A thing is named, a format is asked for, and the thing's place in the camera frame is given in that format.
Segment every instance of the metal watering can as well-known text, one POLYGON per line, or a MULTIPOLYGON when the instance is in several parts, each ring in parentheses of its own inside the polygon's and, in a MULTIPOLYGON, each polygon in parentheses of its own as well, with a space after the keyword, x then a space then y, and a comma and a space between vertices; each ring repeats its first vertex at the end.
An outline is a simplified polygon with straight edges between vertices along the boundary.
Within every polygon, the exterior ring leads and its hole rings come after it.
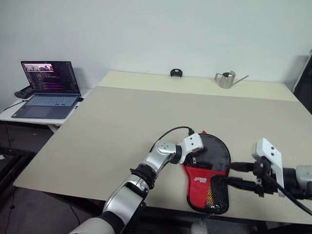
POLYGON ((245 76, 243 77, 242 79, 239 79, 238 81, 234 82, 234 79, 235 79, 235 72, 234 71, 230 71, 230 72, 225 72, 223 74, 220 74, 220 73, 216 73, 215 74, 215 77, 214 77, 214 80, 217 81, 217 77, 218 76, 222 76, 220 81, 219 81, 219 86, 221 88, 224 88, 224 89, 229 89, 231 88, 233 85, 239 83, 240 81, 242 81, 243 79, 246 79, 248 76, 245 76))

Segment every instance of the white desk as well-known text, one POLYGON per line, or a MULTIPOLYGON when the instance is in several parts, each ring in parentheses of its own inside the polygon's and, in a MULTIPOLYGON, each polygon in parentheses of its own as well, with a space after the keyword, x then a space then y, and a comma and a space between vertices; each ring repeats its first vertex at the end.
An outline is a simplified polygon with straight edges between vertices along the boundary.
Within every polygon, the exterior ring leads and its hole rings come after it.
MULTIPOLYGON (((80 89, 81 97, 86 98, 90 93, 92 89, 80 89)), ((12 105, 21 102, 22 99, 18 99, 16 102, 14 102, 12 105)), ((13 106, 5 111, 3 111, 0 114, 0 120, 2 121, 10 121, 10 122, 23 122, 23 123, 34 123, 34 124, 43 124, 47 125, 54 133, 57 130, 57 126, 61 126, 68 117, 77 109, 77 107, 81 104, 81 102, 77 102, 75 108, 72 109, 72 111, 69 113, 67 118, 64 119, 46 119, 46 118, 12 118, 11 116, 20 108, 22 105, 24 105, 25 102, 22 102, 16 106, 13 106)))
MULTIPOLYGON (((312 163, 312 116, 284 84, 242 81, 224 90, 204 78, 109 72, 14 185, 106 200, 153 142, 180 125, 219 137, 233 162, 253 162, 252 145, 265 137, 282 153, 284 167, 312 163)), ((181 130, 166 138, 179 142, 186 135, 181 130)), ((251 173, 230 176, 255 180, 251 173)), ((193 211, 186 188, 181 166, 168 164, 146 203, 193 211)), ((223 216, 312 224, 308 214, 277 194, 261 198, 229 186, 229 200, 223 216)), ((301 202, 312 208, 312 201, 301 202)))

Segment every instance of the white table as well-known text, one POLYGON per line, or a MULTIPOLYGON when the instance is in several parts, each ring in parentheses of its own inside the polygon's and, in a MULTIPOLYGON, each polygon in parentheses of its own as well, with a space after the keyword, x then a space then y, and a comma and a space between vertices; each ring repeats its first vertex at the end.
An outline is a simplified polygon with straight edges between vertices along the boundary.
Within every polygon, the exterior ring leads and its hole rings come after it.
MULTIPOLYGON (((312 116, 282 83, 242 81, 231 89, 205 78, 109 72, 54 134, 14 185, 60 195, 106 200, 167 130, 205 130, 228 147, 232 161, 254 162, 252 145, 267 138, 284 167, 311 164, 312 116)), ((186 131, 166 139, 179 142, 186 131)), ((230 176, 255 180, 251 173, 230 176)), ((192 212, 187 179, 168 164, 146 198, 148 206, 192 212)), ((278 194, 258 197, 229 186, 226 217, 312 224, 278 194)), ((312 201, 301 201, 310 209, 312 201)))
MULTIPOLYGON (((92 89, 80 89, 81 97, 86 98, 90 93, 92 89)), ((21 102, 22 99, 18 99, 16 102, 14 102, 12 105, 21 102)), ((81 102, 77 102, 76 106, 72 109, 72 111, 69 113, 69 115, 64 119, 46 119, 46 118, 12 118, 12 115, 20 108, 22 105, 24 105, 25 102, 22 102, 16 106, 13 106, 5 111, 3 111, 0 114, 0 120, 2 121, 10 121, 10 122, 23 122, 23 123, 34 123, 34 124, 42 124, 47 125, 53 133, 55 133, 59 126, 61 126, 68 117, 77 109, 81 102)))

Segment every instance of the laptop keyboard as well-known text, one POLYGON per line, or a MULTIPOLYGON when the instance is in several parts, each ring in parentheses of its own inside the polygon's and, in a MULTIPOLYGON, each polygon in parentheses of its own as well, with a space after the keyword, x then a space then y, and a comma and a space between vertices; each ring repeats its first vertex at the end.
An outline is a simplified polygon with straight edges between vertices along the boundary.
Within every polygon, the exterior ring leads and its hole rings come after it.
POLYGON ((34 96, 25 105, 31 106, 71 106, 77 97, 34 96))

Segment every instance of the cable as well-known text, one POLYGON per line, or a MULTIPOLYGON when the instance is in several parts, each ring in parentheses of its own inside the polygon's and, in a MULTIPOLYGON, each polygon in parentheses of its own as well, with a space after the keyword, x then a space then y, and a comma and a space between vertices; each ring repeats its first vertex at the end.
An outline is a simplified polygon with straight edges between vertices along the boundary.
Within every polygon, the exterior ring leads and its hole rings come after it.
POLYGON ((74 211, 73 207, 71 205, 69 205, 70 209, 73 211, 74 215, 76 216, 77 218, 77 221, 78 221, 78 226, 80 226, 80 219, 78 218, 78 215, 76 214, 76 212, 74 211))
POLYGON ((275 186, 277 186, 277 188, 286 196, 289 198, 290 201, 292 201, 296 206, 298 206, 299 208, 301 208, 302 210, 304 210, 305 212, 307 212, 309 215, 312 215, 312 211, 307 208, 306 206, 304 206, 303 204, 301 204, 299 201, 297 201, 296 198, 293 197, 293 195, 291 195, 286 189, 284 189, 282 186, 280 186, 273 178, 271 178, 269 176, 268 173, 264 174, 264 178, 266 180, 268 180, 270 183, 274 184, 275 186))
POLYGON ((15 206, 14 206, 15 186, 13 186, 12 193, 13 193, 12 204, 11 204, 11 206, 10 206, 10 213, 9 213, 9 217, 8 217, 8 223, 6 224, 4 234, 6 234, 6 231, 7 231, 8 227, 9 227, 9 224, 10 224, 11 212, 12 212, 12 210, 15 208, 15 206))
MULTIPOLYGON (((8 129, 6 127, 6 124, 5 124, 5 128, 6 128, 6 133, 8 135, 8 140, 9 140, 9 146, 10 146, 10 149, 12 150, 12 147, 11 147, 11 143, 10 143, 10 138, 9 138, 9 132, 8 132, 8 129)), ((14 167, 13 167, 13 180, 15 179, 15 167, 16 167, 16 164, 15 164, 15 159, 13 158, 13 163, 14 163, 14 167)), ((11 203, 11 206, 10 206, 10 212, 9 212, 9 217, 8 217, 8 223, 5 227, 5 231, 4 231, 4 234, 6 234, 6 231, 9 227, 9 224, 10 224, 10 217, 11 217, 11 213, 12 213, 12 210, 15 208, 14 206, 14 200, 15 200, 15 186, 13 186, 13 189, 12 189, 12 203, 11 203)))
POLYGON ((3 110, 3 112, 6 111, 7 109, 13 107, 13 106, 16 106, 16 105, 18 105, 18 104, 20 104, 20 103, 22 103, 22 102, 26 102, 26 101, 28 101, 28 100, 22 100, 22 101, 20 101, 20 102, 14 104, 14 105, 12 105, 12 106, 9 106, 9 107, 5 108, 5 109, 3 110))
MULTIPOLYGON (((173 128, 173 129, 170 129, 169 131, 165 132, 160 138, 158 138, 158 140, 162 139, 162 138, 163 138, 164 136, 166 136, 168 133, 170 133, 170 132, 172 132, 172 131, 174 131, 174 130, 176 130, 176 129, 180 129, 180 128, 186 128, 186 129, 188 129, 188 130, 189 130, 189 136, 195 133, 194 130, 193 130, 192 128, 190 128, 190 127, 187 127, 187 126, 179 126, 179 127, 175 127, 175 128, 173 128)), ((153 147, 155 146, 155 144, 156 144, 157 141, 155 141, 155 143, 153 144, 153 146, 151 147, 151 149, 150 149, 149 152, 152 151, 152 149, 153 149, 153 147)))

